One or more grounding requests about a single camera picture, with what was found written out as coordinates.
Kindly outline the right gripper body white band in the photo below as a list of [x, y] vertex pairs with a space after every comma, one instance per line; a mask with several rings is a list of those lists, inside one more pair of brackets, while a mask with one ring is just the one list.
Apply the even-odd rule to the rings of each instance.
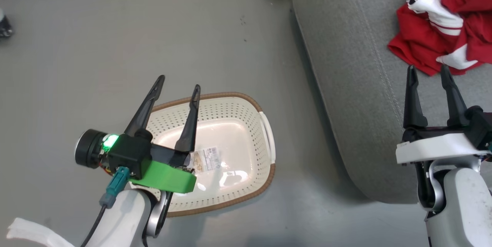
[[396, 162], [407, 164], [462, 156], [486, 156], [465, 135], [466, 127], [409, 127], [396, 147]]

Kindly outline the black caster on long bracket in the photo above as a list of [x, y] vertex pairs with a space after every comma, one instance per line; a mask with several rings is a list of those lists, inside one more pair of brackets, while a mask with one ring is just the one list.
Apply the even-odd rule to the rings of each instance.
[[4, 10], [0, 8], [0, 38], [9, 38], [13, 34], [13, 28]]

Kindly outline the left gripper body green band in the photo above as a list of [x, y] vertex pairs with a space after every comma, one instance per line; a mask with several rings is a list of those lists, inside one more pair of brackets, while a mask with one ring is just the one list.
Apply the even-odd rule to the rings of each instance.
[[187, 170], [192, 151], [179, 151], [152, 144], [151, 162], [142, 179], [131, 179], [136, 185], [185, 194], [194, 190], [197, 177]]

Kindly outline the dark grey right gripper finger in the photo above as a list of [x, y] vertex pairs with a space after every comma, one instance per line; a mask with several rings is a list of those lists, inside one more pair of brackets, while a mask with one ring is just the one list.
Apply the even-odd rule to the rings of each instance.
[[454, 76], [451, 74], [448, 65], [443, 65], [440, 70], [442, 88], [446, 92], [447, 107], [449, 118], [447, 120], [448, 127], [467, 126], [469, 120], [465, 117], [467, 109], [458, 89]]
[[403, 128], [425, 128], [428, 125], [427, 118], [423, 115], [418, 95], [418, 77], [416, 69], [410, 65], [407, 69], [406, 95], [404, 105]]

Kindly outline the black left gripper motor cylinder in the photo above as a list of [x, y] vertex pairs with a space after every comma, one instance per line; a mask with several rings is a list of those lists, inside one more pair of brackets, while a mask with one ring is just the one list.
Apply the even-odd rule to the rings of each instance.
[[79, 166], [96, 169], [101, 163], [101, 149], [108, 134], [98, 130], [86, 130], [75, 145], [75, 162]]

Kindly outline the grey fabric sofa seat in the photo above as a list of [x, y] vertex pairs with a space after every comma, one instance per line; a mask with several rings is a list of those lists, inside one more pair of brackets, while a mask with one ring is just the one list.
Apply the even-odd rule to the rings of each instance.
[[408, 64], [387, 47], [406, 0], [293, 0], [342, 168], [372, 201], [416, 204], [412, 165], [396, 162]]

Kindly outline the red jersey with white sleeves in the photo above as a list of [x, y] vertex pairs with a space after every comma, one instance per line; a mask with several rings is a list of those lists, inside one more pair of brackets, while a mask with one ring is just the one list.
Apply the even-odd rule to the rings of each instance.
[[466, 16], [459, 12], [468, 0], [406, 0], [397, 9], [398, 34], [389, 42], [394, 55], [433, 76], [443, 65], [453, 75], [483, 65], [469, 54]]

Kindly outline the paper label sticker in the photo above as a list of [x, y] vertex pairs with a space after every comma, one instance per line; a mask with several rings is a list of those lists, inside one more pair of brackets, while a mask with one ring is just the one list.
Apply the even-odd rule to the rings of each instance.
[[196, 173], [204, 173], [219, 170], [221, 163], [222, 160], [218, 148], [210, 147], [191, 153], [188, 166], [195, 169]]

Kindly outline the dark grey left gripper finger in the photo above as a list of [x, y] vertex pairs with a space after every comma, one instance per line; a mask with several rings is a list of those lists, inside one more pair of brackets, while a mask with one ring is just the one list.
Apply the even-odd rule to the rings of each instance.
[[176, 151], [188, 154], [195, 150], [200, 95], [201, 87], [200, 85], [196, 85], [190, 98], [189, 114], [186, 123], [175, 145]]
[[158, 100], [161, 94], [164, 82], [165, 76], [159, 75], [158, 79], [155, 81], [149, 93], [145, 96], [143, 102], [137, 109], [128, 126], [126, 127], [124, 131], [126, 135], [134, 136], [137, 130], [146, 128], [152, 108], [154, 107], [155, 101]]

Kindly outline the cream perforated laundry basket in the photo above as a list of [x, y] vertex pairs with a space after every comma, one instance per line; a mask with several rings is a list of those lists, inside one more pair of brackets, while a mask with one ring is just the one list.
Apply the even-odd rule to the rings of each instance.
[[173, 195], [169, 217], [237, 205], [271, 185], [276, 160], [272, 128], [260, 105], [248, 95], [226, 92], [200, 97], [195, 151], [210, 147], [218, 148], [221, 168], [194, 171], [194, 190]]

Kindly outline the plain red garment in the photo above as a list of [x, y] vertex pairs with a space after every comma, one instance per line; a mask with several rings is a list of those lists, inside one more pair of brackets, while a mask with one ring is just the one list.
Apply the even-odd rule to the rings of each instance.
[[441, 0], [463, 20], [456, 48], [465, 48], [465, 59], [492, 64], [492, 0]]

